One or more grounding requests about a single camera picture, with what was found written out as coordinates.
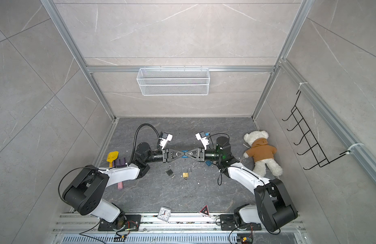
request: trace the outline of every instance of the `warning sign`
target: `warning sign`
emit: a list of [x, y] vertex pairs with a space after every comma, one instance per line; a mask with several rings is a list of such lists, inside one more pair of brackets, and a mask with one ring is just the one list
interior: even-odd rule
[[210, 211], [208, 209], [208, 204], [207, 203], [201, 208], [201, 210], [199, 211], [199, 213], [201, 215], [203, 215], [203, 216], [210, 217]]

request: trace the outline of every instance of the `yellow toy shovel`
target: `yellow toy shovel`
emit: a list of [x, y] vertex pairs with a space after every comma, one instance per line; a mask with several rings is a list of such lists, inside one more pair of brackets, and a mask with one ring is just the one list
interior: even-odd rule
[[119, 155], [118, 151], [112, 151], [108, 154], [107, 162], [109, 162], [109, 167], [112, 167], [112, 162], [117, 159], [117, 156]]

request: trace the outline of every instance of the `black wire hook rack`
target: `black wire hook rack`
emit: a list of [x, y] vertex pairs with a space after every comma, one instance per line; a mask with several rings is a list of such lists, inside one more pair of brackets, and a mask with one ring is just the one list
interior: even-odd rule
[[[303, 155], [303, 154], [306, 154], [308, 151], [311, 151], [312, 154], [314, 155], [314, 158], [315, 158], [315, 160], [316, 160], [317, 163], [316, 163], [315, 165], [313, 165], [312, 167], [310, 167], [310, 168], [307, 168], [307, 169], [306, 169], [306, 168], [303, 167], [303, 169], [304, 169], [304, 170], [309, 170], [309, 169], [314, 168], [314, 167], [317, 166], [317, 165], [318, 165], [319, 167], [322, 168], [323, 166], [326, 166], [327, 164], [332, 163], [332, 162], [334, 162], [335, 160], [337, 160], [337, 159], [339, 159], [339, 158], [341, 158], [341, 157], [343, 157], [343, 156], [349, 154], [350, 150], [346, 150], [345, 152], [340, 153], [340, 156], [338, 156], [337, 158], [335, 158], [335, 159], [329, 161], [329, 159], [327, 158], [327, 156], [326, 156], [325, 152], [323, 151], [322, 147], [319, 145], [319, 142], [317, 141], [317, 139], [316, 139], [314, 133], [312, 133], [312, 130], [311, 130], [310, 127], [308, 126], [307, 121], [304, 119], [302, 113], [299, 111], [298, 107], [296, 106], [296, 104], [297, 104], [297, 102], [298, 102], [298, 100], [299, 100], [299, 97], [300, 97], [300, 92], [301, 92], [301, 91], [298, 90], [298, 92], [296, 93], [296, 95], [298, 95], [298, 98], [296, 99], [295, 105], [294, 105], [294, 106], [292, 107], [292, 109], [291, 109], [291, 115], [289, 115], [289, 117], [288, 117], [286, 120], [283, 120], [283, 119], [282, 119], [282, 120], [283, 120], [283, 121], [287, 121], [287, 120], [289, 120], [289, 118], [291, 118], [291, 116], [293, 116], [293, 118], [295, 119], [295, 121], [298, 122], [298, 123], [297, 123], [297, 124], [291, 129], [291, 130], [287, 129], [288, 131], [293, 131], [297, 126], [299, 126], [299, 129], [302, 131], [303, 136], [302, 136], [302, 138], [300, 139], [299, 143], [298, 143], [298, 144], [294, 143], [296, 146], [299, 145], [299, 144], [302, 142], [303, 138], [306, 139], [306, 142], [307, 142], [307, 144], [308, 144], [308, 146], [309, 146], [309, 149], [308, 149], [307, 151], [305, 151], [304, 153], [302, 153], [302, 154], [299, 154], [299, 153], [297, 153], [297, 154], [298, 154], [298, 155]], [[295, 114], [294, 114], [296, 111], [300, 114], [300, 116], [301, 116], [301, 118], [302, 118], [302, 119], [300, 119], [299, 121], [296, 119], [296, 116], [295, 116]], [[304, 121], [304, 123], [307, 125], [308, 130], [307, 130], [306, 132], [304, 132], [303, 129], [302, 129], [302, 127], [300, 126], [300, 123], [301, 123], [302, 121]], [[307, 139], [307, 137], [306, 137], [306, 135], [307, 135], [308, 133], [311, 133], [311, 134], [312, 134], [312, 136], [313, 136], [313, 138], [314, 138], [314, 140], [315, 140], [315, 142], [316, 142], [315, 144], [311, 145], [310, 142], [308, 142], [308, 139]], [[313, 151], [313, 148], [314, 148], [315, 146], [318, 146], [319, 149], [322, 151], [323, 155], [325, 156], [325, 158], [324, 158], [322, 161], [318, 161], [317, 156], [315, 155], [315, 153], [314, 153], [314, 151]]]

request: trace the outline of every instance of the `triangular sign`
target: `triangular sign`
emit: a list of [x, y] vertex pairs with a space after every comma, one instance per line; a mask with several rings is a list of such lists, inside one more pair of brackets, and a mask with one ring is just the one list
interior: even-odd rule
[[210, 211], [208, 210], [208, 205], [206, 204], [200, 211], [200, 214], [210, 217]]

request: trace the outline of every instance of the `aluminum rail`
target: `aluminum rail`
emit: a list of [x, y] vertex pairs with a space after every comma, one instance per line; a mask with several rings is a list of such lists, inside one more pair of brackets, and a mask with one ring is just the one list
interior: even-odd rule
[[[287, 59], [280, 60], [280, 67], [285, 70], [297, 86], [300, 83], [307, 82]], [[301, 85], [300, 90], [346, 148], [355, 143], [362, 143], [310, 84]], [[373, 154], [362, 145], [352, 147], [351, 154], [376, 184], [376, 158]]]
[[87, 66], [88, 72], [138, 72], [141, 68], [207, 68], [211, 72], [273, 72], [274, 66], [253, 65], [253, 66]]
[[52, 0], [40, 0], [51, 17], [51, 20], [54, 22], [58, 32], [61, 34], [63, 40], [65, 41], [67, 47], [69, 48], [70, 52], [72, 53], [74, 59], [77, 61], [78, 66], [84, 73], [85, 77], [87, 78], [90, 86], [96, 93], [97, 97], [99, 98], [101, 105], [103, 105], [105, 111], [107, 112], [110, 119], [113, 121], [115, 120], [116, 116], [113, 114], [111, 107], [109, 106], [107, 99], [105, 98], [103, 92], [101, 91], [100, 87], [98, 86], [94, 77], [86, 70], [86, 63], [84, 57], [82, 56], [81, 52], [79, 51], [78, 46], [74, 42], [72, 36], [70, 35], [62, 17], [60, 16], [58, 9], [56, 8], [54, 2]]
[[264, 89], [261, 93], [260, 99], [257, 102], [257, 105], [256, 105], [256, 107], [253, 111], [253, 114], [251, 115], [253, 121], [255, 121], [258, 118], [259, 113], [260, 113], [260, 111], [263, 107], [263, 104], [264, 104], [266, 98], [268, 97], [269, 91], [271, 90], [271, 88], [273, 86], [274, 80], [277, 77], [279, 60], [287, 57], [289, 50], [291, 50], [291, 47], [292, 47], [296, 37], [298, 36], [298, 33], [299, 33], [300, 29], [302, 28], [303, 23], [306, 20], [306, 17], [308, 15], [312, 5], [314, 4], [314, 1], [315, 0], [304, 0], [301, 3], [299, 11], [296, 14], [295, 20], [294, 20], [292, 27], [290, 29], [290, 32], [288, 33], [288, 36], [287, 36], [287, 38], [284, 42], [283, 48], [280, 51], [280, 54], [279, 54], [279, 56], [276, 60], [274, 73], [270, 75], [268, 81], [266, 82], [266, 85], [265, 85], [265, 87], [264, 87]]

